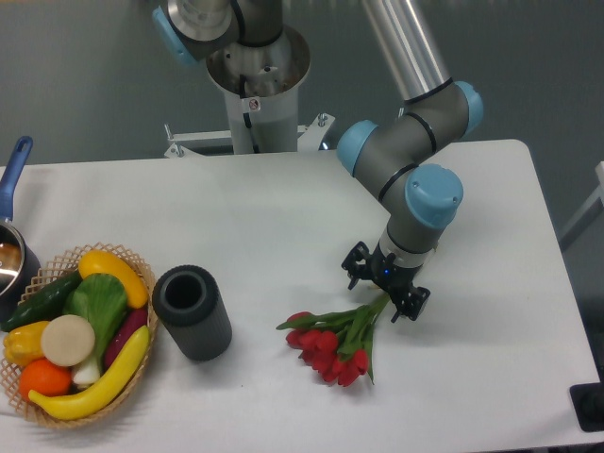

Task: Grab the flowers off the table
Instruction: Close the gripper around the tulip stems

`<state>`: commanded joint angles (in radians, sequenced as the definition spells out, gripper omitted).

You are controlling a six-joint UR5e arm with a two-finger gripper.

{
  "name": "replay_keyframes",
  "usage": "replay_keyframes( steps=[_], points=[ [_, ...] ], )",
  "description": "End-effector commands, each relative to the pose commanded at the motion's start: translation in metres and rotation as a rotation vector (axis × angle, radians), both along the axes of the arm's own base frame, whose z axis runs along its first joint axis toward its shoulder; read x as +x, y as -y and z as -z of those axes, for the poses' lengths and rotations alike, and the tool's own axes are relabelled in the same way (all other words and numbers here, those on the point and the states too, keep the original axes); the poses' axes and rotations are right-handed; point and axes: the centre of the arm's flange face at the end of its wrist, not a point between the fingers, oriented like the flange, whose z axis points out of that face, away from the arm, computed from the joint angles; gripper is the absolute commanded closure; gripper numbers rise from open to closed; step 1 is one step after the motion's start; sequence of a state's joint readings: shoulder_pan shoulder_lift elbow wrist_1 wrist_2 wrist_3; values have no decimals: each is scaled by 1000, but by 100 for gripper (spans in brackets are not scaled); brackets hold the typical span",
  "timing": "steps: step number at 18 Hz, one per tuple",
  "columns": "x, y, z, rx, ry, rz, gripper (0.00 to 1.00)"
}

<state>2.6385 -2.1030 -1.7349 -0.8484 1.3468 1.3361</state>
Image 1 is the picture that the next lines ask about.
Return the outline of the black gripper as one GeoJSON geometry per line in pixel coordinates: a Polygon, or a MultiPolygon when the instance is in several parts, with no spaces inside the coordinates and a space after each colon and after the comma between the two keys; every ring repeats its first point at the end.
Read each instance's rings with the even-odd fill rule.
{"type": "Polygon", "coordinates": [[[389,294],[395,306],[392,323],[401,317],[416,321],[430,297],[429,289],[412,285],[423,264],[406,267],[397,259],[394,252],[383,253],[378,245],[372,254],[364,242],[358,242],[341,265],[349,278],[347,289],[352,290],[361,280],[374,282],[389,294]]]}

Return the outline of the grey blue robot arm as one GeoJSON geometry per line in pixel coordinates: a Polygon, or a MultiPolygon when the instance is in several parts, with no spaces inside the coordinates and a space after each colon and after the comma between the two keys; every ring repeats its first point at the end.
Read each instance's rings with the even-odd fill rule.
{"type": "MultiPolygon", "coordinates": [[[[392,126],[351,126],[337,144],[346,171],[389,212],[377,245],[355,245],[343,262],[352,282],[369,280],[397,317],[416,319],[428,297],[413,280],[463,198],[459,178],[431,158],[481,121],[479,94],[454,80],[412,1],[363,5],[403,108],[392,126]]],[[[233,151],[300,149],[297,91],[310,68],[304,38],[283,21],[278,1],[163,1],[153,22],[185,65],[204,62],[223,92],[233,151]]]]}

